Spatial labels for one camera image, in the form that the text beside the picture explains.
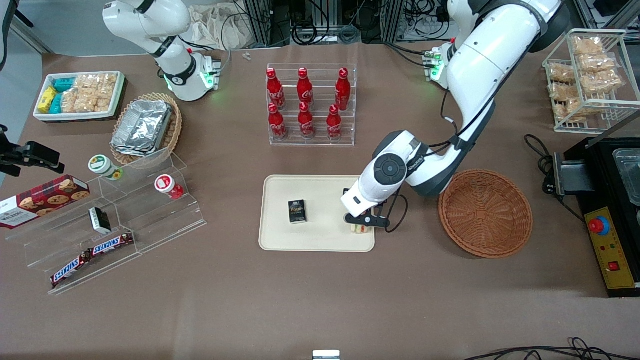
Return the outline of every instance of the brown round basket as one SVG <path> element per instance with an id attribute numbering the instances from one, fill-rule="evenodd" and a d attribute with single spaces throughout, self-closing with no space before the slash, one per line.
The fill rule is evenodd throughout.
<path id="1" fill-rule="evenodd" d="M 159 94 L 154 92 L 152 94 L 142 95 L 141 97 L 130 102 L 129 105 L 127 105 L 127 107 L 124 108 L 124 110 L 122 110 L 122 112 L 120 113 L 120 116 L 118 117 L 118 121 L 116 122 L 116 126 L 113 130 L 113 134 L 115 134 L 116 131 L 118 131 L 118 127 L 120 127 L 122 118 L 124 117 L 124 114 L 127 113 L 127 110 L 129 109 L 131 104 L 133 104 L 133 102 L 137 100 L 151 100 L 151 101 L 162 100 L 170 104 L 172 107 L 171 117 L 169 118 L 170 123 L 166 128 L 162 146 L 160 147 L 160 149 L 168 148 L 170 151 L 165 152 L 166 156 L 154 157 L 154 160 L 153 160 L 154 163 L 162 162 L 167 157 L 171 156 L 171 152 L 175 149 L 175 146 L 178 144 L 178 138 L 180 137 L 180 131 L 182 130 L 182 114 L 180 113 L 178 104 L 175 102 L 175 100 L 173 100 L 169 95 L 166 95 L 166 94 Z M 118 162 L 121 163 L 122 165 L 130 164 L 136 160 L 144 158 L 142 156 L 120 154 L 113 147 L 111 147 L 111 153 L 113 154 L 113 157 L 116 160 L 118 160 Z"/>
<path id="2" fill-rule="evenodd" d="M 529 241 L 529 201 L 506 177 L 487 170 L 456 174 L 438 201 L 440 221 L 461 248 L 482 258 L 505 258 Z"/>

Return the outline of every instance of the table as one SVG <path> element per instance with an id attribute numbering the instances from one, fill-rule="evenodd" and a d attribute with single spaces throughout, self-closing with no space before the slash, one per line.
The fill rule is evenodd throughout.
<path id="1" fill-rule="evenodd" d="M 569 336 L 640 355 L 638 300 L 605 299 L 585 227 L 542 192 L 538 156 L 522 139 L 532 133 L 551 151 L 565 151 L 582 138 L 552 130 L 540 68 L 547 52 L 524 58 L 460 168 L 497 171 L 531 203 L 531 240 L 499 260 L 458 248 L 440 224 L 436 199 L 408 188 L 404 224 L 393 234 L 379 231 L 371 252 L 261 250 L 267 176 L 357 175 L 391 131 L 409 129 L 434 143 L 452 129 L 439 115 L 444 92 L 382 45 L 250 52 L 251 61 L 233 54 L 219 91 L 179 102 L 184 129 L 176 153 L 190 167 L 188 185 L 208 225 L 58 297 L 46 294 L 42 273 L 26 268 L 22 247 L 0 241 L 0 357 L 304 359 L 314 349 L 337 348 L 344 359 L 461 359 L 497 348 L 563 346 Z M 269 62 L 357 63 L 356 146 L 271 147 Z M 44 56 L 44 74 L 90 70 L 122 71 L 129 80 L 125 103 L 167 91 L 150 56 Z M 451 97 L 445 114 L 460 118 Z M 113 122 L 47 125 L 29 118 L 21 141 L 60 151 L 68 174 L 91 179 L 86 163 L 109 154 L 112 130 Z M 27 168 L 0 193 L 9 197 L 54 176 Z"/>

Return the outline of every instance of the coca-cola bottle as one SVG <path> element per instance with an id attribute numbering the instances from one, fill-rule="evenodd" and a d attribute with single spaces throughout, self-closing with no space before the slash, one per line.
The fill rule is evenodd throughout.
<path id="1" fill-rule="evenodd" d="M 338 114 L 338 106 L 333 104 L 329 107 L 329 116 L 326 118 L 326 132 L 331 142 L 340 141 L 342 118 Z"/>
<path id="2" fill-rule="evenodd" d="M 314 129 L 314 116 L 309 111 L 309 104 L 307 102 L 300 103 L 300 113 L 298 114 L 298 122 L 300 123 L 300 132 L 302 138 L 305 140 L 311 140 L 316 135 Z"/>
<path id="3" fill-rule="evenodd" d="M 335 103 L 340 111 L 347 110 L 351 96 L 351 84 L 349 84 L 349 70 L 342 67 L 338 71 L 338 82 L 335 83 Z"/>
<path id="4" fill-rule="evenodd" d="M 284 109 L 284 89 L 276 76 L 276 70 L 272 67 L 267 69 L 267 93 L 271 102 L 278 106 L 278 110 Z"/>
<path id="5" fill-rule="evenodd" d="M 274 103 L 269 104 L 269 126 L 275 140 L 284 140 L 287 138 L 287 128 L 284 126 L 282 114 L 278 111 L 278 106 Z"/>
<path id="6" fill-rule="evenodd" d="M 300 102 L 308 102 L 309 108 L 314 105 L 314 86 L 309 81 L 307 68 L 298 69 L 298 98 Z"/>

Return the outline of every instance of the red button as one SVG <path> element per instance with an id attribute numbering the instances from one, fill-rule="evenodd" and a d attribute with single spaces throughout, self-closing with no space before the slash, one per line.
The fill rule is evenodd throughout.
<path id="1" fill-rule="evenodd" d="M 601 233 L 602 231 L 604 231 L 604 223 L 599 218 L 592 219 L 591 221 L 589 221 L 589 230 L 592 233 Z"/>

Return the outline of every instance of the red bottle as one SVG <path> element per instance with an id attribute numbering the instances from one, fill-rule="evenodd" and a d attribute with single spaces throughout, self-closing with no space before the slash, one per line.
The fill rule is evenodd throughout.
<path id="1" fill-rule="evenodd" d="M 314 129 L 314 116 L 309 112 L 309 104 L 306 102 L 300 103 L 298 122 L 300 123 L 302 138 L 305 140 L 313 139 L 316 135 L 316 130 Z"/>
<path id="2" fill-rule="evenodd" d="M 338 71 L 338 82 L 335 84 L 335 103 L 340 111 L 347 110 L 351 96 L 351 84 L 349 84 L 349 70 L 343 67 Z"/>
<path id="3" fill-rule="evenodd" d="M 309 108 L 314 105 L 314 86 L 308 78 L 307 68 L 298 69 L 298 98 L 300 102 L 308 102 Z"/>
<path id="4" fill-rule="evenodd" d="M 278 110 L 284 109 L 284 89 L 276 76 L 276 70 L 272 67 L 267 69 L 267 93 L 269 93 L 271 102 L 278 106 Z"/>
<path id="5" fill-rule="evenodd" d="M 178 200 L 184 195 L 184 189 L 177 184 L 170 175 L 160 175 L 156 178 L 156 190 L 169 195 L 171 200 Z"/>
<path id="6" fill-rule="evenodd" d="M 326 132 L 331 142 L 340 141 L 342 118 L 338 114 L 338 106 L 333 104 L 329 107 L 329 116 L 326 118 Z"/>
<path id="7" fill-rule="evenodd" d="M 287 128 L 284 126 L 282 114 L 278 111 L 278 106 L 274 103 L 269 104 L 269 125 L 271 133 L 275 140 L 284 140 L 287 138 Z"/>

